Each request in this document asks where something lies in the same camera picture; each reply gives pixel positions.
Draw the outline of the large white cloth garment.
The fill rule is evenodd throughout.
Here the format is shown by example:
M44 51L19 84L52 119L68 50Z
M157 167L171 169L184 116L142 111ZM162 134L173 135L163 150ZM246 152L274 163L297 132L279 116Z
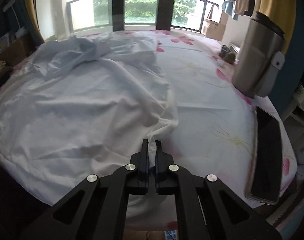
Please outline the large white cloth garment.
M178 125L155 36L48 41L0 90L0 164L53 205L89 174L106 176Z

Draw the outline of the black smartphone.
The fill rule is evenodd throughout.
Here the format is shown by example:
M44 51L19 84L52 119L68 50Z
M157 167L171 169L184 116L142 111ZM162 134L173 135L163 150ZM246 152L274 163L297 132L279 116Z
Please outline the black smartphone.
M253 156L245 196L267 205L279 200L283 152L279 121L261 107L254 110Z

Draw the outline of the floral pink bed sheet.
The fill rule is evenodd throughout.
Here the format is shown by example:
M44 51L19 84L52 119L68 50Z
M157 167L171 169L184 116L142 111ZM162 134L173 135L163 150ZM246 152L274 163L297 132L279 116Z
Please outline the floral pink bed sheet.
M250 99L231 84L214 55L214 41L170 31L119 31L155 36L157 64L170 82L178 125L161 140L165 152L192 174L215 174L244 197L253 156L254 110L278 116L269 98Z

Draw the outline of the small dark green toy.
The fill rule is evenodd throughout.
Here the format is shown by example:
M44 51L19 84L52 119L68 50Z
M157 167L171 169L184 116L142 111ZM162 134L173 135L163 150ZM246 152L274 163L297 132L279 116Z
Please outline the small dark green toy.
M236 55L234 52L232 52L226 45L223 45L221 47L221 50L219 52L219 57L221 57L225 62L229 64L234 64Z

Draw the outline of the stainless steel thermos cup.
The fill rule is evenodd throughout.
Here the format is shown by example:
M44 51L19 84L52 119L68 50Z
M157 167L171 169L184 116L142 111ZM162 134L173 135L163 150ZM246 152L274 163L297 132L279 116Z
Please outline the stainless steel thermos cup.
M232 84L243 95L266 97L285 62L285 33L268 16L257 12L251 18L238 55Z

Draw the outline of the white air conditioner unit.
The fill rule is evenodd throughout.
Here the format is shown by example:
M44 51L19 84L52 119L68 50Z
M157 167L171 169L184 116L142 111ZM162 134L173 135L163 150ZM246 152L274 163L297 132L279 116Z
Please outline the white air conditioner unit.
M231 52L233 52L236 56L237 56L237 54L238 54L239 51L240 51L240 47L237 46L236 44L232 43L232 42L230 42L228 48L229 48L229 50L230 50Z

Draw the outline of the cardboard box on balcony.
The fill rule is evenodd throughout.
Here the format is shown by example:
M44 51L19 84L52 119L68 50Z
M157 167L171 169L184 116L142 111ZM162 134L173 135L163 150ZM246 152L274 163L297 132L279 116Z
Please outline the cardboard box on balcony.
M222 41L226 25L228 21L228 14L222 12L219 22L210 19L204 21L203 34L207 38Z

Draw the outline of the black balcony railing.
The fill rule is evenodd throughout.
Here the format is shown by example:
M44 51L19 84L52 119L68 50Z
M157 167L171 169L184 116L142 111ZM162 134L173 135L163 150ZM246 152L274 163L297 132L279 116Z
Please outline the black balcony railing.
M158 0L125 0L125 25L156 24ZM219 5L208 0L174 0L172 28L201 32ZM112 26L112 0L73 0L66 3L71 33Z

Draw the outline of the yellow curtain right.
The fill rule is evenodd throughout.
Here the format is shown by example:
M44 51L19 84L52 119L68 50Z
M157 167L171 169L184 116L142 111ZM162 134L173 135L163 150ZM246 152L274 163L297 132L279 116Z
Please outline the yellow curtain right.
M296 21L296 0L256 0L255 10L268 16L285 33L283 53L286 53Z

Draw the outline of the yellow curtain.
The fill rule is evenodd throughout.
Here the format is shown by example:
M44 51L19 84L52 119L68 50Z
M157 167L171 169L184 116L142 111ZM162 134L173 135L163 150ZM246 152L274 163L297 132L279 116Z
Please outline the yellow curtain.
M44 43L44 39L38 26L34 0L25 0L25 6L37 37L40 39L41 43Z
M255 10L268 16L285 33L283 53L286 53L296 21L296 0L256 0Z

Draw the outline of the yellow curtain left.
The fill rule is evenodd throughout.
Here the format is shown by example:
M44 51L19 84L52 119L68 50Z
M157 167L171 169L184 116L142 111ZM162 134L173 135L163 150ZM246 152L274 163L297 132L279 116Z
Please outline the yellow curtain left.
M25 0L25 6L37 37L40 39L41 43L44 43L44 39L38 26L34 0Z

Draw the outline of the dark door frame right post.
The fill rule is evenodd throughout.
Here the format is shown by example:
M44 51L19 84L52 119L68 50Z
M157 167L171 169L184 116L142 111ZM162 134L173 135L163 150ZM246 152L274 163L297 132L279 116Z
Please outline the dark door frame right post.
M170 30L174 0L158 0L156 29Z

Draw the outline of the dark door frame post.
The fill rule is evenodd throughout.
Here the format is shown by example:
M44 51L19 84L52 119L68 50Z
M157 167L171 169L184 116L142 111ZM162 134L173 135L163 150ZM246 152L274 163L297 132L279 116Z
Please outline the dark door frame post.
M125 0L112 0L112 27L113 31L124 30L124 5Z
M156 29L170 30L174 0L158 0Z

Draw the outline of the dark door frame left post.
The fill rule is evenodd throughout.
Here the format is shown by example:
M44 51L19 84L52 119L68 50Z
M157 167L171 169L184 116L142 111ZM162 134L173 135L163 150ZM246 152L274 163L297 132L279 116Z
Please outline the dark door frame left post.
M124 5L125 0L112 0L112 27L113 31L124 30Z

